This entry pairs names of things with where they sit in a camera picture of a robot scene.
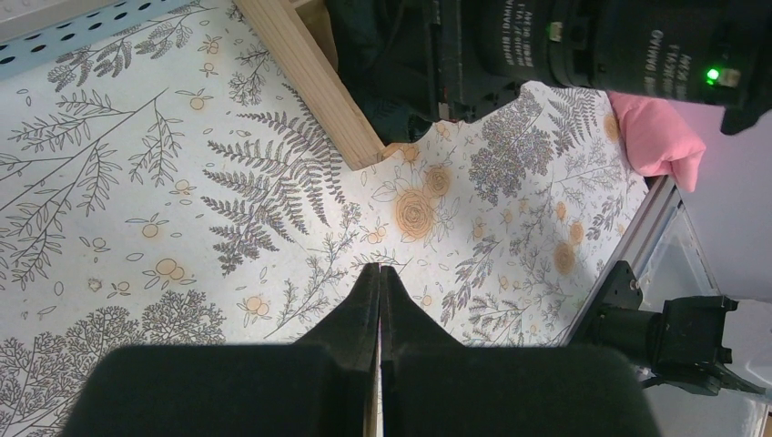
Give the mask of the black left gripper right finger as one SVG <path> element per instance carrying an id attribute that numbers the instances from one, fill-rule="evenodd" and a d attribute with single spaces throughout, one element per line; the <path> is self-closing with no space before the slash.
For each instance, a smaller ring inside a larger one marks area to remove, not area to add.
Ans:
<path id="1" fill-rule="evenodd" d="M 656 436 L 629 362 L 599 347 L 467 347 L 381 269 L 387 436 Z"/>

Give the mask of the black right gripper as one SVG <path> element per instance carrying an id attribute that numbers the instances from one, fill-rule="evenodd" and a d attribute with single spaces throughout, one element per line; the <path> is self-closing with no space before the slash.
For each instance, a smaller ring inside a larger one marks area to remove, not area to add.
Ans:
<path id="1" fill-rule="evenodd" d="M 601 1 L 430 1 L 431 114 L 471 123 L 527 82 L 589 87 Z"/>

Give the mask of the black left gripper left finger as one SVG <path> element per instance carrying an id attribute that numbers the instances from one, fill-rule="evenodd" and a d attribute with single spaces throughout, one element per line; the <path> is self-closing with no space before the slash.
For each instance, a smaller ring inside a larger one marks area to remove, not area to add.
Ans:
<path id="1" fill-rule="evenodd" d="M 381 270 L 290 344 L 137 345 L 88 377 L 66 436 L 372 436 Z"/>

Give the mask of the dark green leaf tie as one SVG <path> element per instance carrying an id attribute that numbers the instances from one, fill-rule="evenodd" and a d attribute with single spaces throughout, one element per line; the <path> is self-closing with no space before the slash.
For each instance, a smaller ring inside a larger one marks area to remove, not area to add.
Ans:
<path id="1" fill-rule="evenodd" d="M 381 141 L 413 143 L 431 116 L 422 1 L 327 1 L 338 73 Z"/>

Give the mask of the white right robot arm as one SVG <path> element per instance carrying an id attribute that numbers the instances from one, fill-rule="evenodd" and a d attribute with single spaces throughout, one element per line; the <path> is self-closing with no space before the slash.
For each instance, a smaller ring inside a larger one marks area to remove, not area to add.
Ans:
<path id="1" fill-rule="evenodd" d="M 430 112 L 473 122 L 538 82 L 722 107 L 735 135 L 771 109 L 768 1 L 427 1 Z"/>

